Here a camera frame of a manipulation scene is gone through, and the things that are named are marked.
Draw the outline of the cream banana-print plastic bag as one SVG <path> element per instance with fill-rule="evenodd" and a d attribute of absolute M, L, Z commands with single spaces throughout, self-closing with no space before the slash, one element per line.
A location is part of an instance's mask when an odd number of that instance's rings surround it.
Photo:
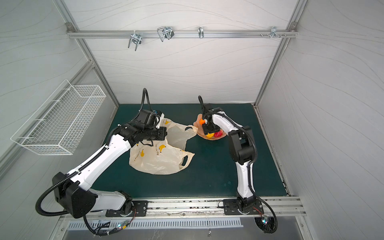
<path fill-rule="evenodd" d="M 137 171 L 152 175 L 171 175 L 186 169 L 194 153 L 186 151 L 187 141 L 197 135 L 198 128 L 161 118 L 159 127 L 165 127 L 163 141 L 144 141 L 130 149 L 129 165 Z"/>

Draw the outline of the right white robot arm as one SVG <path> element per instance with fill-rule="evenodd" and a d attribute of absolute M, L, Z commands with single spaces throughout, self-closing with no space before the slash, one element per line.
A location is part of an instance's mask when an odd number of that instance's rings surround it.
<path fill-rule="evenodd" d="M 248 214 L 258 201 L 253 184 L 253 164 L 258 152 L 251 128 L 241 126 L 220 109 L 204 110 L 205 134 L 222 130 L 229 139 L 229 153 L 236 164 L 238 187 L 237 206 L 242 214 Z"/>

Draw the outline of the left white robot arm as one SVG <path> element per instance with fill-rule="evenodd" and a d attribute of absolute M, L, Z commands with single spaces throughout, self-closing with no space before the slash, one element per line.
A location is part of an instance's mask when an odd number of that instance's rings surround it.
<path fill-rule="evenodd" d="M 92 188 L 98 177 L 133 146 L 143 141 L 163 141 L 167 136 L 165 127 L 138 130 L 129 124 L 118 126 L 110 132 L 106 143 L 86 161 L 66 175 L 58 173 L 53 183 L 56 201 L 75 219 L 93 211 L 111 210 L 121 216 L 133 212 L 130 195 L 123 191 L 97 191 Z"/>

